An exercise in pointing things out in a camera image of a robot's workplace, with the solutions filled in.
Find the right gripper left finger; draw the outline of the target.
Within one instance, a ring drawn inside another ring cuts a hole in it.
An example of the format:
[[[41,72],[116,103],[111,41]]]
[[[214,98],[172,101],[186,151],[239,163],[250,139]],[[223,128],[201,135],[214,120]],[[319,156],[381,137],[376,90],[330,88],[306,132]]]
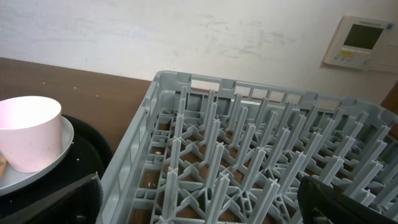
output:
[[[100,178],[90,174],[1,218],[1,223],[95,223],[102,203]]]

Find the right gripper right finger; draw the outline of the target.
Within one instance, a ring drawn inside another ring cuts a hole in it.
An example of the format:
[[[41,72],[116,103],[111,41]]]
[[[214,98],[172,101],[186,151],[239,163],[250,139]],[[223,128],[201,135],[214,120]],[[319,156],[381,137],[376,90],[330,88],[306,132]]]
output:
[[[310,176],[301,180],[297,197],[304,223],[315,223],[314,209],[336,224],[395,223]]]

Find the pink plastic cup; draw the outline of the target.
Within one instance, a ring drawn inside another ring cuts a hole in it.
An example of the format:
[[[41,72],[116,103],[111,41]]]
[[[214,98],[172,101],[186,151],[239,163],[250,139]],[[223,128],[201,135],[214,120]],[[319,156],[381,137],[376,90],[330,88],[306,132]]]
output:
[[[19,172],[37,172],[62,153],[62,106],[44,96],[1,101],[1,153]]]

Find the wooden chopstick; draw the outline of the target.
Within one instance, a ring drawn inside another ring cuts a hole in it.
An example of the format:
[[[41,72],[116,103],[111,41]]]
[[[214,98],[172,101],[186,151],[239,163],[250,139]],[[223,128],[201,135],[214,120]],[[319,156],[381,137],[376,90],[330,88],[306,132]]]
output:
[[[4,156],[1,156],[1,158],[0,158],[0,177],[3,176],[6,166],[7,166],[7,160]]]

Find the grey dishwasher rack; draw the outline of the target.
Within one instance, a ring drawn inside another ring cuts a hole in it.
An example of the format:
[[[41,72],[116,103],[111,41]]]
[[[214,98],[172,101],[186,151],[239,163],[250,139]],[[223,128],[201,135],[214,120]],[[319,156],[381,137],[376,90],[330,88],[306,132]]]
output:
[[[302,223],[312,176],[397,219],[397,115],[374,103],[158,72],[101,185],[98,223]]]

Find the round black serving tray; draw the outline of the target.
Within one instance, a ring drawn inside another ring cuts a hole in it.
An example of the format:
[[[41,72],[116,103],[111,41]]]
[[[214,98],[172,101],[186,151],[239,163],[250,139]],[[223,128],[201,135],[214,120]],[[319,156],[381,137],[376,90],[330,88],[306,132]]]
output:
[[[64,117],[74,129],[73,143],[62,161],[39,180],[1,197],[1,218],[44,197],[97,173],[103,176],[113,156],[106,138],[88,123],[69,115]]]

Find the grey round plate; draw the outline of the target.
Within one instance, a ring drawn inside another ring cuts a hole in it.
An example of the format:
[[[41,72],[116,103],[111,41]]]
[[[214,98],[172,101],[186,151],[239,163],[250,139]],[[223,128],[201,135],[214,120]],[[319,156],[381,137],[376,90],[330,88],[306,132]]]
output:
[[[58,166],[68,154],[69,148],[73,144],[73,138],[73,125],[65,116],[62,116],[62,153],[49,166],[37,172],[19,172],[7,163],[1,177],[1,196],[28,186]]]

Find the wall control panel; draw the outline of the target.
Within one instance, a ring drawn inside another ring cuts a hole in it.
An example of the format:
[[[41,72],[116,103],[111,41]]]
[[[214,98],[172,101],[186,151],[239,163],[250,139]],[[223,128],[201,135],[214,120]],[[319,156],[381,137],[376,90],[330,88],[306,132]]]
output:
[[[397,24],[343,16],[323,62],[358,70],[397,73]]]

